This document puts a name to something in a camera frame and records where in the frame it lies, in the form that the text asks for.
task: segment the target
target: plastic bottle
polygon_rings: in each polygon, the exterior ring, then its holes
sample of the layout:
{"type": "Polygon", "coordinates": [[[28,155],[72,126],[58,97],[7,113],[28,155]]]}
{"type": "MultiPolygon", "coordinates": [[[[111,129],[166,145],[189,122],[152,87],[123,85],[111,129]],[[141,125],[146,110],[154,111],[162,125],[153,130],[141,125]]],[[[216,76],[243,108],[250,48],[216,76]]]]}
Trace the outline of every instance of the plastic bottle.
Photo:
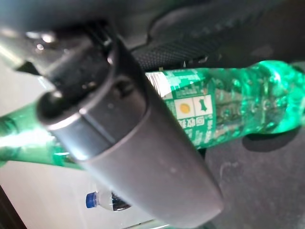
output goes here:
{"type": "Polygon", "coordinates": [[[39,124],[35,104],[0,117],[0,163],[9,160],[80,168],[39,124]]]}
{"type": "MultiPolygon", "coordinates": [[[[242,69],[147,73],[197,148],[251,133],[273,134],[302,123],[305,75],[280,61],[242,69]]],[[[35,105],[0,117],[0,163],[15,160],[80,168],[36,120],[35,105]]]]}
{"type": "Polygon", "coordinates": [[[197,148],[302,123],[305,75],[281,61],[146,75],[197,148]]]}
{"type": "Polygon", "coordinates": [[[110,190],[100,190],[87,194],[86,207],[95,208],[97,206],[110,211],[122,211],[131,207],[110,190]]]}

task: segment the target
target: bottle cap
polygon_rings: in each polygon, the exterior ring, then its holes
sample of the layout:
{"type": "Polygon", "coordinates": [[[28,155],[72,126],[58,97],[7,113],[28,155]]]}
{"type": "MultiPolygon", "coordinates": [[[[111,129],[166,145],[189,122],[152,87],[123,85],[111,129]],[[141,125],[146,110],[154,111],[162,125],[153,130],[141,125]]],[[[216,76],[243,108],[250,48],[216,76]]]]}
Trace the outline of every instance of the bottle cap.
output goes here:
{"type": "Polygon", "coordinates": [[[86,196],[86,206],[87,208],[95,208],[96,204],[96,192],[88,193],[86,196]]]}

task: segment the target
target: yellow circle icon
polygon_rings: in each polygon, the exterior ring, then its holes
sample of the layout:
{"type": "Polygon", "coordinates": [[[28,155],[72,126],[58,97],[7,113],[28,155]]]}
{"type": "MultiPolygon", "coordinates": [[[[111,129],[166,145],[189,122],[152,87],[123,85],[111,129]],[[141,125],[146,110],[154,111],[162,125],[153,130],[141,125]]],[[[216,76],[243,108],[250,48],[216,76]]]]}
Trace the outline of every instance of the yellow circle icon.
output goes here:
{"type": "Polygon", "coordinates": [[[191,111],[191,108],[188,104],[180,104],[180,111],[184,114],[187,114],[191,111]]]}

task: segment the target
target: water bottle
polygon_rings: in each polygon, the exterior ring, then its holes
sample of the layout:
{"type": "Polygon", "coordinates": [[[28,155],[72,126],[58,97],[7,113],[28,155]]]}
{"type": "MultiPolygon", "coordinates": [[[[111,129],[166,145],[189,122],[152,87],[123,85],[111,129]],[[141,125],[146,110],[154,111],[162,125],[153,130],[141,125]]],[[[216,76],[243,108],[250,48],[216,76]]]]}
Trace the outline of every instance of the water bottle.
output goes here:
{"type": "Polygon", "coordinates": [[[100,190],[87,194],[86,207],[95,208],[97,206],[101,206],[110,211],[122,211],[130,208],[129,204],[110,190],[100,190]]]}
{"type": "Polygon", "coordinates": [[[281,61],[146,74],[197,148],[302,123],[305,75],[281,61]]]}
{"type": "Polygon", "coordinates": [[[0,117],[0,164],[10,160],[80,168],[40,125],[35,110],[30,104],[0,117]]]}
{"type": "MultiPolygon", "coordinates": [[[[198,149],[285,132],[304,117],[305,74],[281,61],[146,75],[198,149]]],[[[35,104],[0,117],[0,164],[8,160],[80,168],[38,123],[35,104]]]]}

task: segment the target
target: bottle label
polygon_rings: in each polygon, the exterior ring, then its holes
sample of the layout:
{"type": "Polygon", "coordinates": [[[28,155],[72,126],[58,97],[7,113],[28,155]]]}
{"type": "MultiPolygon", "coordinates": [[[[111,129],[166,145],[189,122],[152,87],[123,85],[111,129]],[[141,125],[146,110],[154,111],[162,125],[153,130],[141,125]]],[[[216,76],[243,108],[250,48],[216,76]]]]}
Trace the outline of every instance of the bottle label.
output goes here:
{"type": "Polygon", "coordinates": [[[196,69],[146,73],[158,94],[197,147],[214,137],[216,129],[213,81],[205,83],[196,69]]]}

